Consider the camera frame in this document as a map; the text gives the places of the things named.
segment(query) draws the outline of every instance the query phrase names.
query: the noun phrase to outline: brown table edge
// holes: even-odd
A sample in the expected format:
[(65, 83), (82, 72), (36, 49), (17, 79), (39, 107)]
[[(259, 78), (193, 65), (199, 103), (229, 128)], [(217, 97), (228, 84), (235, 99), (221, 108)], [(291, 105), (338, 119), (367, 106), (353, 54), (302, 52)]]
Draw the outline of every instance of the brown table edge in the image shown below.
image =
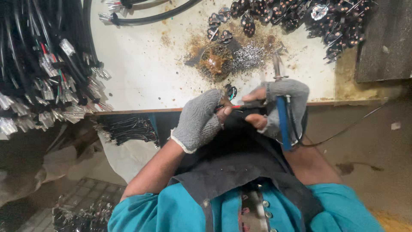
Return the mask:
[[(358, 101), (329, 101), (329, 102), (308, 102), (307, 106), (342, 106), (342, 105), (372, 105), (383, 104), (388, 99), (371, 99), (371, 100), (358, 100)], [(182, 111), (183, 108), (170, 108), (170, 109), (142, 109), (142, 110), (124, 110), (124, 111), (112, 111), (112, 112), (96, 112), (94, 114), (87, 115), (108, 115), (108, 114), (141, 114), (141, 113), (159, 113), (159, 112), (176, 112)]]
[[(323, 106), (334, 105), (335, 102), (308, 102), (308, 106)], [(170, 108), (170, 109), (142, 109), (142, 110), (124, 110), (124, 111), (112, 111), (112, 112), (96, 112), (93, 115), (107, 115), (107, 114), (141, 114), (141, 113), (159, 113), (159, 112), (176, 112), (182, 111), (183, 108)]]

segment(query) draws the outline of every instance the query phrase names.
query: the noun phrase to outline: black apron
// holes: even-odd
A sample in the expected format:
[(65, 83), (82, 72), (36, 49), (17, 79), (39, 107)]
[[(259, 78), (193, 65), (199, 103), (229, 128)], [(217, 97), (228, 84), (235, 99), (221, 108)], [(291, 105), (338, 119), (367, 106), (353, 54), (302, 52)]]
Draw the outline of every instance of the black apron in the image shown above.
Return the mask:
[(186, 154), (168, 185), (178, 182), (202, 207), (206, 232), (213, 231), (210, 201), (258, 178), (268, 178), (302, 213), (302, 231), (323, 211), (320, 201), (294, 176), (280, 145), (256, 132), (241, 117), (231, 116), (212, 142)]

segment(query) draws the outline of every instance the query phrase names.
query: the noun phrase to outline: teal shirt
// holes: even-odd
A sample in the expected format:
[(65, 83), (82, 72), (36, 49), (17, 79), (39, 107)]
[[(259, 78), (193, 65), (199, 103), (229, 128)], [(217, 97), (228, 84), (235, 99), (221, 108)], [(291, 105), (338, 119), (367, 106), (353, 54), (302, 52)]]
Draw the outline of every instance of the teal shirt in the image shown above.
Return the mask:
[[(324, 211), (313, 218), (310, 224), (312, 231), (384, 231), (351, 188), (338, 184), (307, 187), (324, 207)], [(270, 229), (278, 232), (300, 231), (301, 213), (283, 194), (269, 183), (259, 191), (263, 199), (269, 202), (265, 211), (273, 215), (269, 218)], [(241, 206), (241, 195), (237, 188), (212, 199), (214, 231), (238, 232)], [(113, 211), (108, 230), (202, 232), (205, 231), (205, 216), (202, 208), (178, 183), (168, 186), (158, 195), (146, 193), (120, 202)]]

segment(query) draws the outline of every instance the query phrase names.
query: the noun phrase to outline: hand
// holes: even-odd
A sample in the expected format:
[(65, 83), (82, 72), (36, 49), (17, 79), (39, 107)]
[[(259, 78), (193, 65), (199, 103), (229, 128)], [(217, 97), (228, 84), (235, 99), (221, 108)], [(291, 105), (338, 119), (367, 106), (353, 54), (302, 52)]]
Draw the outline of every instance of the hand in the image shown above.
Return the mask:
[(279, 133), (279, 113), (276, 108), (276, 97), (290, 95), (290, 105), (293, 111), (297, 134), (302, 134), (302, 118), (306, 110), (309, 96), (309, 87), (293, 79), (284, 79), (277, 82), (265, 82), (262, 86), (244, 96), (242, 101), (267, 100), (268, 116), (250, 114), (245, 120), (252, 124), (259, 133), (275, 138)]
[[(213, 89), (190, 100), (183, 107), (179, 124), (171, 132), (175, 140), (186, 153), (193, 153), (199, 147), (209, 143), (223, 128), (223, 123), (232, 112), (231, 103), (223, 100), (224, 92)], [(223, 104), (224, 107), (214, 113), (214, 109)]]

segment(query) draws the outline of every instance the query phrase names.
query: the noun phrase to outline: worker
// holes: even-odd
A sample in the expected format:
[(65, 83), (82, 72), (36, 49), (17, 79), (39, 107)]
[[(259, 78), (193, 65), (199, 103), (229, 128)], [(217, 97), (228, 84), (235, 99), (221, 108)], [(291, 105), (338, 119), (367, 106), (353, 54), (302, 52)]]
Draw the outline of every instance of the worker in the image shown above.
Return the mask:
[(220, 90), (190, 100), (171, 139), (127, 186), (109, 232), (383, 231), (315, 148), (282, 152), (279, 95), (291, 96), (302, 134), (309, 88), (297, 80), (263, 83), (242, 98), (265, 99), (267, 116), (235, 117), (229, 101), (214, 113)]

